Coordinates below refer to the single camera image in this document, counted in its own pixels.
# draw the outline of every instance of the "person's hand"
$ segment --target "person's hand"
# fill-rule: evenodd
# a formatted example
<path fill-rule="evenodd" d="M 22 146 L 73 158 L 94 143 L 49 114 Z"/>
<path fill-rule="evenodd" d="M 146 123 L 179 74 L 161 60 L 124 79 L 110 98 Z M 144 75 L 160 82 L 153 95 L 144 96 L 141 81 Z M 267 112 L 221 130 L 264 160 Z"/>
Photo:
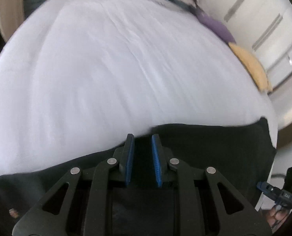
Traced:
<path fill-rule="evenodd" d="M 275 205 L 267 214 L 266 220 L 273 230 L 277 230 L 287 219 L 289 210 L 281 208 L 277 209 Z"/>

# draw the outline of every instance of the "pillow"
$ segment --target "pillow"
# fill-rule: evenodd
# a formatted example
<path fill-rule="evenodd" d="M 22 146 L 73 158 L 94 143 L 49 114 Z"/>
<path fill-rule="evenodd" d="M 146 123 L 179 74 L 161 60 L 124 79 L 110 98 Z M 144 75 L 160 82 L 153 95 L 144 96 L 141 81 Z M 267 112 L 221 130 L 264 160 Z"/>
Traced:
<path fill-rule="evenodd" d="M 258 59 L 246 49 L 241 48 L 234 43 L 230 42 L 228 45 L 233 53 L 238 57 L 238 59 L 240 59 L 241 63 L 248 70 L 259 90 L 272 91 L 271 83 L 269 82 L 265 70 L 262 64 L 258 61 Z"/>
<path fill-rule="evenodd" d="M 207 13 L 203 12 L 200 8 L 197 8 L 196 10 L 196 17 L 202 25 L 212 30 L 225 43 L 236 43 L 236 40 L 223 23 L 213 19 Z"/>

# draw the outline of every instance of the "cabinet door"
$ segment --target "cabinet door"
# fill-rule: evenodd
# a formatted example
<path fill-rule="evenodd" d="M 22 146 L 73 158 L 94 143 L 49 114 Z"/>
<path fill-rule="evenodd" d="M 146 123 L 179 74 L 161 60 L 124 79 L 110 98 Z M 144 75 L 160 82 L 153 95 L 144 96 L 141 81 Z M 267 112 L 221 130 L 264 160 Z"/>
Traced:
<path fill-rule="evenodd" d="M 260 44 L 255 52 L 264 68 L 268 70 L 292 47 L 292 5 L 280 18 L 279 24 Z"/>
<path fill-rule="evenodd" d="M 292 123 L 292 77 L 269 95 L 278 119 L 278 129 Z"/>
<path fill-rule="evenodd" d="M 268 79 L 273 88 L 281 83 L 292 72 L 292 48 L 286 55 L 273 67 L 267 70 Z"/>
<path fill-rule="evenodd" d="M 289 0 L 245 0 L 227 22 L 227 27 L 239 45 L 254 52 L 253 45 L 289 5 Z"/>

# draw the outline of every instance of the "white cabinet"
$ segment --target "white cabinet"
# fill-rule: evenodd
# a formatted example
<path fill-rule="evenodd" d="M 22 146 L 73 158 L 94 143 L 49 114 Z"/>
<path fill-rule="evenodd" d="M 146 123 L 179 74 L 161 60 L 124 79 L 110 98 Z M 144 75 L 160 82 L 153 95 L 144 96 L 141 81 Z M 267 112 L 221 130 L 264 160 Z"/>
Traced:
<path fill-rule="evenodd" d="M 288 77 L 292 72 L 292 47 L 289 51 L 279 60 L 275 65 L 273 65 L 269 70 L 267 70 L 267 76 L 271 82 L 273 88 L 275 88 L 279 83 Z"/>
<path fill-rule="evenodd" d="M 227 26 L 238 45 L 259 59 L 273 87 L 292 72 L 292 4 L 289 0 L 208 1 L 211 15 Z"/>
<path fill-rule="evenodd" d="M 292 76 L 269 95 L 278 118 L 278 129 L 292 123 Z"/>

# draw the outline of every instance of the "bed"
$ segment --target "bed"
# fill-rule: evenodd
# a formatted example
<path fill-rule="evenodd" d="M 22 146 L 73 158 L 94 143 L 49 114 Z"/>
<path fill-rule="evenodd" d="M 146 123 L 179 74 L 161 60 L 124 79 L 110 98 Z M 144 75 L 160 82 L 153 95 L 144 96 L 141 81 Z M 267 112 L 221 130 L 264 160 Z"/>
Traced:
<path fill-rule="evenodd" d="M 110 149 L 169 123 L 277 120 L 213 32 L 164 0 L 48 0 L 0 54 L 0 175 Z"/>

